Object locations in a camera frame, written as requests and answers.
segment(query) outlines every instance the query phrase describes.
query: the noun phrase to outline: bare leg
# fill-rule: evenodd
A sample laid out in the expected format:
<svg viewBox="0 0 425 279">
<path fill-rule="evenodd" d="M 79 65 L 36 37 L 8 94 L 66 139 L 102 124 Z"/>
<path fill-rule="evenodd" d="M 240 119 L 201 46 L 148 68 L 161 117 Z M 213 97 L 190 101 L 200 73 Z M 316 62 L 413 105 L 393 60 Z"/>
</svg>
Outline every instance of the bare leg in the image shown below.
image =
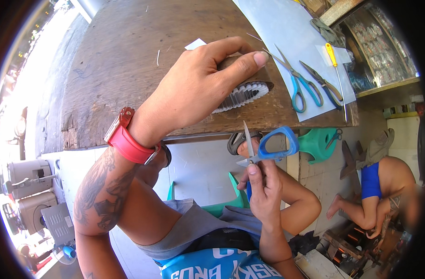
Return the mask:
<svg viewBox="0 0 425 279">
<path fill-rule="evenodd" d="M 251 139 L 253 149 L 257 150 L 259 141 Z M 248 158 L 246 142 L 238 147 L 238 153 Z M 297 235 L 308 227 L 321 213 L 321 203 L 315 194 L 302 186 L 285 171 L 278 168 L 279 178 L 282 182 L 282 200 L 290 206 L 281 210 L 282 228 L 292 235 Z M 242 180 L 248 179 L 248 174 L 243 175 Z"/>
<path fill-rule="evenodd" d="M 377 196 L 372 196 L 362 199 L 361 205 L 359 205 L 337 194 L 329 210 L 327 210 L 326 216 L 330 220 L 339 209 L 342 209 L 362 229 L 371 229 L 375 226 L 377 220 L 377 205 L 379 201 L 380 199 Z"/>
<path fill-rule="evenodd" d="M 127 193 L 118 226 L 135 243 L 150 245 L 162 240 L 182 216 L 152 190 L 158 173 L 167 164 L 160 152 L 147 166 L 141 166 Z"/>
</svg>

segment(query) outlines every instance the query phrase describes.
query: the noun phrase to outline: tattoo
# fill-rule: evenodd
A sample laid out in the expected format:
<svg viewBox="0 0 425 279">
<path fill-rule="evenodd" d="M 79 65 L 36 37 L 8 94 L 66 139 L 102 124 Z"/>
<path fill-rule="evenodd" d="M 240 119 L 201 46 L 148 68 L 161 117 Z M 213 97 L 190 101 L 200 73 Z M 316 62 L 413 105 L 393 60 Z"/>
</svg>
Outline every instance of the tattoo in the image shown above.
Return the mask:
<svg viewBox="0 0 425 279">
<path fill-rule="evenodd" d="M 389 212 L 390 215 L 394 215 L 394 213 L 397 212 L 397 210 L 399 210 L 401 196 L 402 194 L 389 198 L 389 205 L 391 206 L 391 211 Z"/>
<path fill-rule="evenodd" d="M 75 219 L 87 225 L 86 210 L 95 203 L 95 198 L 104 187 L 107 172 L 115 168 L 115 154 L 112 147 L 107 148 L 101 158 L 92 166 L 81 183 L 79 194 L 75 200 Z"/>
<path fill-rule="evenodd" d="M 391 220 L 391 215 L 387 214 L 386 218 L 383 221 L 383 225 L 381 226 L 381 239 L 383 239 L 386 235 L 386 231 L 388 230 L 388 225 L 390 220 Z"/>
<path fill-rule="evenodd" d="M 120 218 L 120 211 L 126 199 L 127 190 L 129 189 L 130 182 L 135 176 L 135 171 L 139 165 L 135 165 L 131 170 L 126 172 L 122 177 L 112 180 L 109 187 L 106 189 L 107 193 L 115 197 L 114 202 L 105 199 L 95 203 L 96 212 L 102 217 L 98 227 L 102 230 L 109 231 L 113 229 Z"/>
</svg>

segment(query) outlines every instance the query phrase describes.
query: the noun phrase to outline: right hand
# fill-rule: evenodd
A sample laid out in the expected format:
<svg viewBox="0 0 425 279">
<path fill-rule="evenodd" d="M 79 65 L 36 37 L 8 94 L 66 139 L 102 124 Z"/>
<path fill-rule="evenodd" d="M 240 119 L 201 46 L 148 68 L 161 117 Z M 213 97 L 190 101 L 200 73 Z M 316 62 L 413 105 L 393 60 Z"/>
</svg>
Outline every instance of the right hand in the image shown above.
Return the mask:
<svg viewBox="0 0 425 279">
<path fill-rule="evenodd" d="M 251 212 L 264 226 L 280 225 L 282 184 L 275 161 L 262 160 L 259 166 L 250 164 L 246 170 L 252 191 Z"/>
<path fill-rule="evenodd" d="M 244 55 L 218 71 L 217 64 L 236 52 Z M 241 37 L 225 38 L 183 52 L 133 116 L 130 134 L 141 145 L 153 146 L 168 133 L 200 122 L 267 61 L 267 53 L 255 51 Z M 143 133 L 147 133 L 144 138 L 139 135 Z"/>
</svg>

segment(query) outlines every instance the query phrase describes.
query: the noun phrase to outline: yellow screwdriver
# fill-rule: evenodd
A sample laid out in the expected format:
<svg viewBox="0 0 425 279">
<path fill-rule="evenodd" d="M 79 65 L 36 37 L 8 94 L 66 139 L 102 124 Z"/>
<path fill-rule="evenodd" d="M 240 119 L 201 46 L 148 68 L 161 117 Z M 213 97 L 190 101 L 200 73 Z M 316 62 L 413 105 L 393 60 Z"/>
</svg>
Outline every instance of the yellow screwdriver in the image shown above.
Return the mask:
<svg viewBox="0 0 425 279">
<path fill-rule="evenodd" d="M 341 86 L 340 74 L 338 74 L 337 60 L 335 59 L 335 54 L 333 53 L 333 48 L 332 48 L 331 44 L 326 43 L 325 48 L 327 50 L 327 53 L 330 56 L 330 59 L 332 60 L 332 64 L 335 67 L 335 70 L 337 70 L 338 81 L 340 82 L 340 88 L 341 88 L 341 96 L 343 97 L 344 123 L 347 123 L 346 104 L 344 103 L 344 93 L 343 93 L 343 86 Z"/>
</svg>

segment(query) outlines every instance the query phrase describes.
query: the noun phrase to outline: green plastic chair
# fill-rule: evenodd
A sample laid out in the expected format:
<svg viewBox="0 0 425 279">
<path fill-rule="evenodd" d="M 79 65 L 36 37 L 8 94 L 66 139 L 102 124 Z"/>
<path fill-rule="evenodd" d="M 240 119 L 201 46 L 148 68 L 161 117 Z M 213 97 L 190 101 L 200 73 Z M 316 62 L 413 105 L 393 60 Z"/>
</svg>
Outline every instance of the green plastic chair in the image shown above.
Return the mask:
<svg viewBox="0 0 425 279">
<path fill-rule="evenodd" d="M 205 205 L 201 208 L 207 212 L 209 212 L 214 217 L 219 218 L 222 215 L 223 208 L 226 205 L 231 205 L 235 207 L 239 207 L 241 209 L 249 209 L 248 198 L 246 196 L 245 191 L 238 190 L 238 181 L 237 179 L 229 172 L 228 173 L 229 180 L 231 180 L 232 187 L 234 188 L 234 192 L 236 193 L 236 198 L 232 201 L 221 203 L 221 204 L 211 204 Z M 167 194 L 167 200 L 175 199 L 175 190 L 174 190 L 174 182 L 169 186 L 169 193 Z"/>
<path fill-rule="evenodd" d="M 299 151 L 307 152 L 315 158 L 309 161 L 309 164 L 321 163 L 332 156 L 337 140 L 333 141 L 328 149 L 325 147 L 336 131 L 336 128 L 311 129 L 304 136 L 298 137 Z"/>
</svg>

